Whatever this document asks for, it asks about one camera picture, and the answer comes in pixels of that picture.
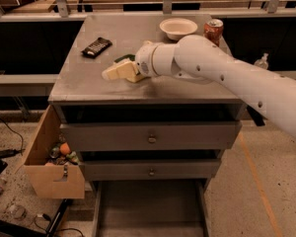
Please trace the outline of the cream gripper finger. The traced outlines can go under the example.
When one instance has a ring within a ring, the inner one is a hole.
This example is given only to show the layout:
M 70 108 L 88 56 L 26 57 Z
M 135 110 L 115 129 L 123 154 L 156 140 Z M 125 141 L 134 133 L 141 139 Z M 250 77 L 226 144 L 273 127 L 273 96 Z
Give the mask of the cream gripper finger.
M 117 80 L 134 77 L 138 72 L 136 64 L 130 59 L 123 59 L 102 72 L 105 80 Z

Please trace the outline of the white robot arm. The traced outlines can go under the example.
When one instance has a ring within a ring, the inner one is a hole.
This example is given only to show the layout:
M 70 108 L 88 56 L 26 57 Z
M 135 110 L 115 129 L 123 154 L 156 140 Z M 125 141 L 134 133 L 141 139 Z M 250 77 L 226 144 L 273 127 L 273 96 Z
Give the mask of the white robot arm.
M 136 74 L 217 82 L 296 139 L 296 80 L 236 59 L 205 37 L 147 41 L 133 61 L 124 59 L 102 76 L 115 80 Z

